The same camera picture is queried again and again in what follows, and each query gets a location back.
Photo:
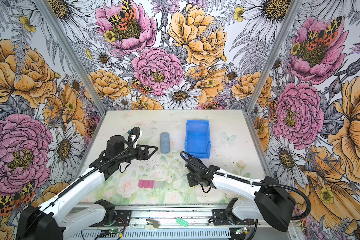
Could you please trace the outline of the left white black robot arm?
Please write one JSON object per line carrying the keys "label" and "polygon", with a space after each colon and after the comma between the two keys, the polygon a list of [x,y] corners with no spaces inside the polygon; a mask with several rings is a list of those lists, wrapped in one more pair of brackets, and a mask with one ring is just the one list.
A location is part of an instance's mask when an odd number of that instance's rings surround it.
{"label": "left white black robot arm", "polygon": [[97,200],[72,216],[69,212],[93,189],[108,180],[122,163],[150,159],[159,148],[139,145],[139,136],[112,136],[99,157],[74,182],[38,207],[26,208],[20,216],[17,240],[67,240],[92,225],[112,225],[117,220],[115,205]]}

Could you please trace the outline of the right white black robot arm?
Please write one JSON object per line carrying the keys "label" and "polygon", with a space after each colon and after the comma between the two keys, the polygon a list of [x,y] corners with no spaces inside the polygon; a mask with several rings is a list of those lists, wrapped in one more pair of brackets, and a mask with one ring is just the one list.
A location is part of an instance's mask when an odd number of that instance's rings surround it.
{"label": "right white black robot arm", "polygon": [[226,215],[232,224],[245,219],[260,219],[280,232],[288,230],[296,202],[286,186],[271,177],[249,179],[214,165],[206,167],[200,159],[184,151],[180,152],[180,156],[189,171],[187,179],[190,187],[200,186],[207,188],[208,192],[212,189],[228,191],[245,199],[232,199],[228,204]]}

